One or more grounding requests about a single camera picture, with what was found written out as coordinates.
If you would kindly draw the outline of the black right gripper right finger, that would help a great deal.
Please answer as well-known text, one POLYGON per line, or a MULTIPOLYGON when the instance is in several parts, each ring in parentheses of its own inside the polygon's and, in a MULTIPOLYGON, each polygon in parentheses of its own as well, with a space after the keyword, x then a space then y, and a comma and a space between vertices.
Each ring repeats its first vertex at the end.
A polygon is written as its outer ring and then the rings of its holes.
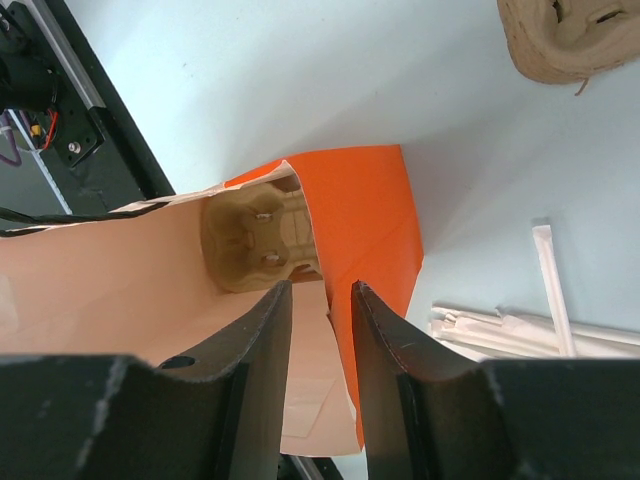
POLYGON ((351 291, 372 479, 635 479, 635 360, 474 362, 351 291))

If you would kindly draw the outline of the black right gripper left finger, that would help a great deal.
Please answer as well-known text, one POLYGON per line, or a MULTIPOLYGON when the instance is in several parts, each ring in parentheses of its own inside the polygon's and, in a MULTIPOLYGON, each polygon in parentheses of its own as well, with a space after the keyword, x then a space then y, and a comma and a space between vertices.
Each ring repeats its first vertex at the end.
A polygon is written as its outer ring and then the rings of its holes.
POLYGON ((5 479, 273 479, 292 285, 159 366, 130 355, 5 355, 5 479))

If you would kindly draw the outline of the orange paper gift bag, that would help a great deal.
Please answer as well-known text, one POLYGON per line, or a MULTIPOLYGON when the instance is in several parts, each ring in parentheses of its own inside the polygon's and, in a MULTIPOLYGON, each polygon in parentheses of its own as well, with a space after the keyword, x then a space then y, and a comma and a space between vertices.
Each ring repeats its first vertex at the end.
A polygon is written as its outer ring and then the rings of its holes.
POLYGON ((268 289, 219 287, 205 264, 201 217, 229 190, 287 178, 302 189, 322 278, 293 282, 281 449, 357 454, 363 446, 351 287, 368 283, 405 314, 423 262, 398 146, 277 160, 205 191, 125 206, 106 220, 8 233, 1 241, 5 354, 133 354, 151 364, 199 344, 268 289))

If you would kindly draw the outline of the single brown pulp cup carrier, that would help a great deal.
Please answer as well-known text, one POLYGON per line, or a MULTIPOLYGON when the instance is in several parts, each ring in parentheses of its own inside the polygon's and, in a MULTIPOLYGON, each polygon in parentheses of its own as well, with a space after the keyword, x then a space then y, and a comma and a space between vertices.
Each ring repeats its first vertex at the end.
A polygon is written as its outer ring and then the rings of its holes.
POLYGON ((306 199, 297 184, 283 190, 287 180, 225 191, 206 203, 202 251, 209 274, 224 291, 322 278, 306 199))

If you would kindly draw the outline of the brown pulp cup carrier stack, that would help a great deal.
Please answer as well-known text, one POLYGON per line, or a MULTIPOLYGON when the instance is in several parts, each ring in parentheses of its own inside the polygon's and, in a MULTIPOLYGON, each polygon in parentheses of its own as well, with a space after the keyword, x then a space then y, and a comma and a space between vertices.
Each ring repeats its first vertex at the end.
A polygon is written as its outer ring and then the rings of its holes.
POLYGON ((639 58, 637 1, 497 3, 514 67, 547 85, 585 86, 639 58))

